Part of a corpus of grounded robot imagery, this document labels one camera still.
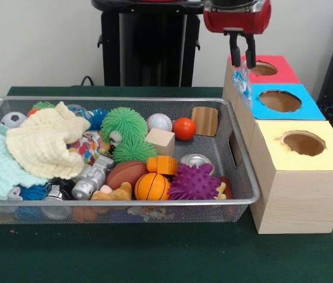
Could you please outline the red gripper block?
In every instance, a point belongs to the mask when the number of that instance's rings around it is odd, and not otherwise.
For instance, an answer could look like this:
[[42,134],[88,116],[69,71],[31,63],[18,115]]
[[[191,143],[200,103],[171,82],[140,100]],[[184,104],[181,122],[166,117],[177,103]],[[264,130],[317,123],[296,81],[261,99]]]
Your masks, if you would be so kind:
[[253,34],[262,34],[271,18],[271,1],[206,1],[204,23],[211,32],[229,32],[232,66],[241,65],[241,53],[237,45],[238,32],[244,33],[247,42],[248,69],[256,66],[256,44]]

